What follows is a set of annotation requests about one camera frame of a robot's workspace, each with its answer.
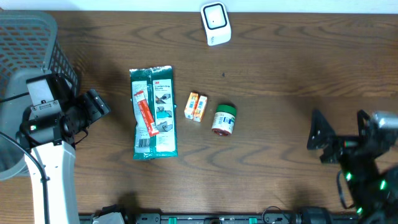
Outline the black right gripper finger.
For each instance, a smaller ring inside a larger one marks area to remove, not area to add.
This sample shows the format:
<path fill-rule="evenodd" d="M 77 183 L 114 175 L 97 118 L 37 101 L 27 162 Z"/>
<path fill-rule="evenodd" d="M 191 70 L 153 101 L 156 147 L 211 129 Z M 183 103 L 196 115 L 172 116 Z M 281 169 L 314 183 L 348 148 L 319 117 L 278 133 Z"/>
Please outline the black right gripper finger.
<path fill-rule="evenodd" d="M 368 121 L 370 116 L 364 110 L 359 110 L 357 112 L 357 122 L 358 122 L 358 133 L 361 137 L 366 135 L 368 129 Z"/>
<path fill-rule="evenodd" d="M 312 111 L 310 134 L 307 141 L 308 150 L 330 150 L 336 138 L 336 133 L 320 110 Z"/>

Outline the green white snack bag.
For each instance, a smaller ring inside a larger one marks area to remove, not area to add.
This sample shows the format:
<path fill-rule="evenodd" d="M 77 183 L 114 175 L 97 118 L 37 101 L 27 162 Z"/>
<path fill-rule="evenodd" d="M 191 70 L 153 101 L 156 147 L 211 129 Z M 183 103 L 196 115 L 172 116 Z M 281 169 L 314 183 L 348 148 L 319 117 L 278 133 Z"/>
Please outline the green white snack bag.
<path fill-rule="evenodd" d="M 131 102 L 136 119 L 134 136 L 135 160 L 177 157 L 174 80 L 170 65 L 131 69 Z M 149 136 L 134 94 L 143 90 L 159 134 Z"/>

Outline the red white snack stick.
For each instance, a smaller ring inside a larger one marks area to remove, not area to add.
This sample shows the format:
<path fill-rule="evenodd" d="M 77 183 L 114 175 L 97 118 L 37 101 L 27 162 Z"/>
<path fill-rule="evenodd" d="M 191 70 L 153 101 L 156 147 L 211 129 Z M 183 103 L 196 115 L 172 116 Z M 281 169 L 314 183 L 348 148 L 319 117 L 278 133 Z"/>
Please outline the red white snack stick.
<path fill-rule="evenodd" d="M 135 93 L 134 98 L 137 101 L 137 105 L 140 109 L 142 118 L 144 120 L 145 126 L 149 133 L 149 136 L 153 137 L 153 136 L 158 135 L 160 132 L 157 129 L 157 126 L 155 125 L 155 121 L 154 121 L 153 115 L 150 111 L 144 91 L 140 90 L 137 93 Z"/>

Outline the green lid spice jar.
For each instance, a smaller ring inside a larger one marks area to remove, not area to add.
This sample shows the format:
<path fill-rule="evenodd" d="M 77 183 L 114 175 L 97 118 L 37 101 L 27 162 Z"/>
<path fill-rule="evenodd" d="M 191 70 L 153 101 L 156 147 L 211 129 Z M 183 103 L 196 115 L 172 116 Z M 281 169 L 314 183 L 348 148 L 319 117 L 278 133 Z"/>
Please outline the green lid spice jar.
<path fill-rule="evenodd" d="M 230 136 L 233 133 L 237 110 L 233 106 L 218 105 L 211 130 L 219 136 Z"/>

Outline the orange small box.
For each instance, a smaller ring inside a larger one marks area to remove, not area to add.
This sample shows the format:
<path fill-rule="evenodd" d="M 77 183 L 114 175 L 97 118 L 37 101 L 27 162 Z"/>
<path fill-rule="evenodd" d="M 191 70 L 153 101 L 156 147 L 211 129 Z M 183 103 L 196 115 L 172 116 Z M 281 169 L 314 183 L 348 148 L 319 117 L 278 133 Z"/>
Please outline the orange small box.
<path fill-rule="evenodd" d="M 193 119 L 193 115 L 197 107 L 198 100 L 199 100 L 199 94 L 191 92 L 188 97 L 186 107 L 184 109 L 184 114 L 186 118 Z"/>
<path fill-rule="evenodd" d="M 194 111 L 193 114 L 193 120 L 196 122 L 201 122 L 204 114 L 205 114 L 205 109 L 206 109 L 206 105 L 207 105 L 207 101 L 208 101 L 208 97 L 207 96 L 200 96 L 198 99 L 198 103 L 197 103 L 197 107 Z"/>

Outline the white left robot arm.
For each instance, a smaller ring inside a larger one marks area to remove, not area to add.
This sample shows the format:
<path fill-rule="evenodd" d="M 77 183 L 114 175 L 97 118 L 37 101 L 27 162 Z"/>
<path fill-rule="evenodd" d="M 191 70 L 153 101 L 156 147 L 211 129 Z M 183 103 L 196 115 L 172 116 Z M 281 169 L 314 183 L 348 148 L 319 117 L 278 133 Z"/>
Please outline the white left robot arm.
<path fill-rule="evenodd" d="M 19 127 L 29 144 L 24 160 L 32 183 L 36 223 L 79 223 L 74 168 L 75 135 L 111 109 L 94 90 L 76 96 L 65 75 L 52 73 L 26 81 L 32 106 Z"/>

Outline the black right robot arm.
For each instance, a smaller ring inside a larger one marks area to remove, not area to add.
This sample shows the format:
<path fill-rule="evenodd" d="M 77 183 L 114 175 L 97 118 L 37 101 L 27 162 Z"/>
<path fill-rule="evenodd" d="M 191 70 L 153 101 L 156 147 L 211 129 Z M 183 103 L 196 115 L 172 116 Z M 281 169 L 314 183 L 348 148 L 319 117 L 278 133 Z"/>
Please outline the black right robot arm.
<path fill-rule="evenodd" d="M 357 112 L 358 135 L 337 135 L 320 110 L 312 111 L 309 151 L 323 164 L 339 164 L 360 223 L 397 223 L 397 167 L 380 172 L 376 159 L 397 143 L 397 115 Z"/>

